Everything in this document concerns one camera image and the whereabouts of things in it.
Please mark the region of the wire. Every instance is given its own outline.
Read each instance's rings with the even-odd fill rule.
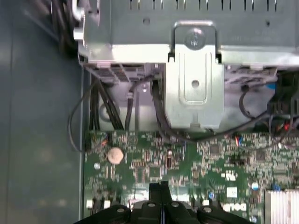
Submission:
[[[55,11],[55,19],[53,21],[58,23],[53,24],[54,28],[57,29],[59,27],[60,34],[65,39],[66,43],[70,48],[75,49],[76,44],[66,19],[63,2],[61,0],[52,0],[52,7],[53,11]]]
[[[99,93],[96,88],[92,90],[92,101],[93,101],[93,122],[94,129],[100,130],[100,118],[99,118]]]
[[[81,103],[90,95],[91,90],[97,84],[97,82],[98,82],[98,80],[96,80],[95,82],[93,82],[88,87],[88,89],[83,94],[83,96],[81,97],[81,99],[77,102],[77,104],[75,105],[75,107],[72,109],[72,111],[71,111],[71,113],[70,113],[70,115],[68,117],[68,120],[67,120],[67,131],[68,131],[68,135],[69,135],[69,139],[70,139],[71,145],[78,152],[82,152],[82,150],[80,150],[79,147],[76,146],[76,143],[75,143],[74,138],[73,138],[72,127],[71,127],[72,119],[73,119],[73,116],[74,116],[76,110],[79,108],[79,106],[81,105]]]
[[[240,107],[240,111],[242,112],[242,114],[246,117],[246,118],[249,118],[249,119],[254,119],[255,117],[250,115],[250,113],[245,109],[245,106],[244,106],[244,98],[246,96],[246,94],[254,89],[254,88],[258,88],[258,87],[262,87],[262,86],[265,86],[265,85],[268,85],[268,84],[273,84],[273,82],[269,82],[269,83],[263,83],[263,84],[256,84],[256,85],[253,85],[251,86],[250,88],[246,89],[243,94],[240,96],[240,99],[239,99],[239,107]]]
[[[211,140],[211,139],[223,136],[223,135],[233,134],[233,133],[237,132],[240,129],[244,129],[244,128],[249,127],[250,125],[256,123],[257,121],[260,121],[261,119],[263,119],[264,117],[267,116],[267,112],[264,111],[263,113],[258,115],[256,118],[254,118],[254,119],[252,119],[252,120],[250,120],[250,121],[248,121],[248,122],[246,122],[242,125],[239,125],[237,127],[228,129],[224,132],[215,133],[214,135],[209,135],[209,136],[205,136],[205,137],[201,137],[201,138],[197,138],[197,139],[189,139],[189,138],[186,138],[184,136],[181,136],[181,135],[175,133],[175,131],[173,131],[169,127],[169,125],[167,123],[166,115],[164,113],[163,105],[162,105],[162,102],[161,102],[161,96],[160,96],[160,93],[159,93],[159,85],[158,85],[157,81],[154,81],[153,84],[152,84],[152,95],[153,95],[153,101],[154,101],[156,114],[157,114],[158,120],[161,122],[162,128],[165,130],[165,132],[169,136],[173,136],[173,137],[175,137],[179,140],[185,141],[185,142],[192,142],[192,143],[201,142],[201,141]]]
[[[130,121],[131,121],[131,116],[132,116],[132,111],[133,111],[133,103],[134,103],[134,93],[135,90],[138,86],[140,86],[143,83],[147,83],[149,81],[152,81],[155,79],[154,75],[149,75],[146,76],[145,78],[135,82],[131,88],[129,89],[129,94],[128,94],[128,106],[127,106],[127,115],[126,115],[126,120],[125,120],[125,130],[129,130],[130,126]]]
[[[159,134],[161,136],[161,138],[168,144],[171,144],[171,138],[167,136],[167,134],[165,133],[165,131],[162,129],[161,127],[161,123],[157,117],[157,114],[156,114],[156,118],[157,118],[157,124],[158,124],[158,129],[159,129]]]
[[[292,131],[292,127],[293,127],[293,120],[294,120],[294,117],[291,116],[291,120],[290,120],[290,126],[289,126],[289,129],[286,131],[286,133],[284,133],[282,136],[280,136],[279,140],[275,141],[274,143],[272,144],[269,144],[268,146],[266,147],[263,147],[263,148],[243,148],[244,150],[248,150],[248,151],[263,151],[263,150],[267,150],[271,147],[274,147],[276,145],[278,145],[279,143],[281,143]]]
[[[121,123],[121,119],[118,115],[118,112],[116,110],[116,107],[111,99],[111,97],[109,96],[106,88],[104,87],[103,83],[101,80],[99,80],[98,82],[98,89],[99,89],[99,93],[103,99],[103,103],[106,107],[108,116],[110,118],[110,121],[114,127],[115,130],[123,130],[123,126]]]

